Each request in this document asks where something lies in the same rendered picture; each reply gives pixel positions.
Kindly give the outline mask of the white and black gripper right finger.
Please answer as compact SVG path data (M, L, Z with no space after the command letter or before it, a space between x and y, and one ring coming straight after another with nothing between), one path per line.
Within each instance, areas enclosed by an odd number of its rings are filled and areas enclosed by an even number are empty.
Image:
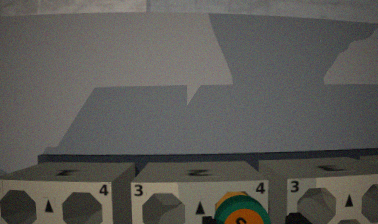
M312 224L301 213L289 213L285 218L285 224Z

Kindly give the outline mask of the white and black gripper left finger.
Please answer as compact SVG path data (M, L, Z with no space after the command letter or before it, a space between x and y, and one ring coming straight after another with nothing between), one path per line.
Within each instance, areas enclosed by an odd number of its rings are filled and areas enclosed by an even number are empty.
M202 224L217 224L217 222L212 216L202 216Z

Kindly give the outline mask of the beige bucket adapter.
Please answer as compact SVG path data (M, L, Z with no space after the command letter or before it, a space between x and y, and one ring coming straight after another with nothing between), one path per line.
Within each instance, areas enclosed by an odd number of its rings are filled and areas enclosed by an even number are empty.
M134 178L135 162L43 162L2 175L0 224L132 224Z
M268 179L246 161L149 162L131 182L132 224L202 224L227 192L246 192L268 213Z
M296 212L312 224L378 224L376 164L349 157L259 160L259 173L268 179L271 224L285 224Z
M378 155L360 156L360 160L378 165Z

